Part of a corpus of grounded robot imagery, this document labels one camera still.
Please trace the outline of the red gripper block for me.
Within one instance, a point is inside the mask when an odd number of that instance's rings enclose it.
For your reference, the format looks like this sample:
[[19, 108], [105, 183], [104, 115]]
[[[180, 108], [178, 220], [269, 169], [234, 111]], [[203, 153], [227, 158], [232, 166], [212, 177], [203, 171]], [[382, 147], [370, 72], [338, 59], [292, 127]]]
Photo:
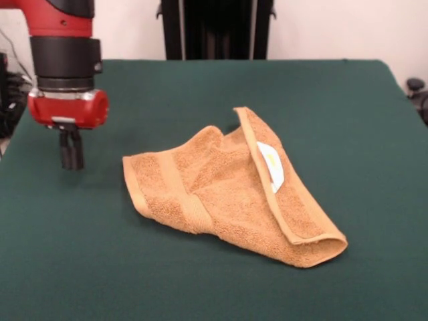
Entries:
[[[102, 90], [89, 92], [43, 92], [34, 88], [28, 95], [29, 112], [42, 125], [75, 124], [79, 128], [96, 128], [105, 123], [109, 113], [109, 101]], [[60, 156], [63, 169], [84, 168], [82, 137], [78, 129], [70, 135], [60, 130]]]

